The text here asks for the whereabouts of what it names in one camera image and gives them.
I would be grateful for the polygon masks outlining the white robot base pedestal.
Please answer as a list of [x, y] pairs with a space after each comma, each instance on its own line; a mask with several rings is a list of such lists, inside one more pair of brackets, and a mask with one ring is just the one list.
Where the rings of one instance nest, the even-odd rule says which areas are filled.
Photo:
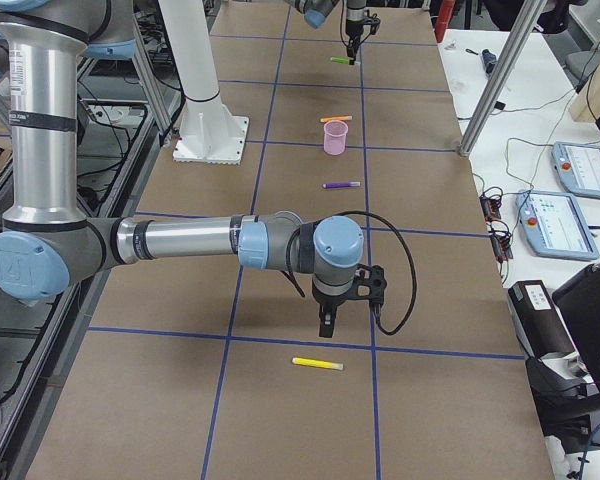
[[176, 1], [163, 7], [163, 18], [186, 99], [174, 159], [239, 164], [249, 119], [222, 101], [203, 3]]

